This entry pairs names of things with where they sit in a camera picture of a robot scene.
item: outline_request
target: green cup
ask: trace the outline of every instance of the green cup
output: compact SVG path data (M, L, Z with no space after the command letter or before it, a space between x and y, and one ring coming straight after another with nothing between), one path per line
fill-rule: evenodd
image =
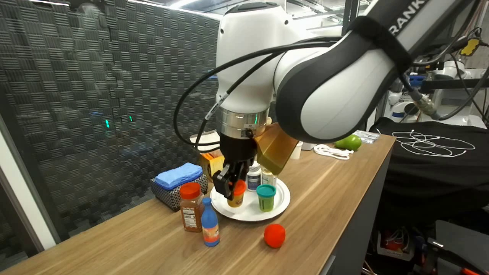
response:
M258 207L260 207L261 213L271 213L274 210L275 193L277 193L277 190L272 185L257 187Z

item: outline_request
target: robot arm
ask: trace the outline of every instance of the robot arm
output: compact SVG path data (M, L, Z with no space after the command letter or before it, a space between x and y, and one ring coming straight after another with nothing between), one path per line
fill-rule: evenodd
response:
M367 119L387 86L410 68L411 58L466 6L465 0L377 0L332 48L289 51L229 97L226 90L232 83L263 57L219 74L225 170L214 176L217 191L231 199L234 182L245 179L257 153L254 138L263 130L274 90L275 116L287 135L316 144L344 138ZM220 23L217 64L304 38L309 37L295 29L277 5L237 6Z

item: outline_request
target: blue sponge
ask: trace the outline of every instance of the blue sponge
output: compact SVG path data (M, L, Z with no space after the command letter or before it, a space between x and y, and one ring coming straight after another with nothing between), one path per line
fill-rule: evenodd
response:
M182 167L159 173L154 182L167 191L179 188L186 182L197 181L202 176L202 167L186 162Z

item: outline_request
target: red cap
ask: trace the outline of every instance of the red cap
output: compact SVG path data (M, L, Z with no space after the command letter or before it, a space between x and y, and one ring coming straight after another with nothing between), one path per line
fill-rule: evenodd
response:
M234 185L232 196L241 196L246 193L246 182L245 181L237 181Z
M197 182L185 184L180 187L180 197L191 200L200 196L200 185Z
M266 226L263 240L267 246L278 249L286 242L286 228L278 223Z

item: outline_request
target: red ball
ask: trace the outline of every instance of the red ball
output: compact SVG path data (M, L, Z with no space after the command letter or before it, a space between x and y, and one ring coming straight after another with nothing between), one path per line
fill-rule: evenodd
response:
M278 249L286 242L286 228L278 223L266 226L263 240L267 246Z

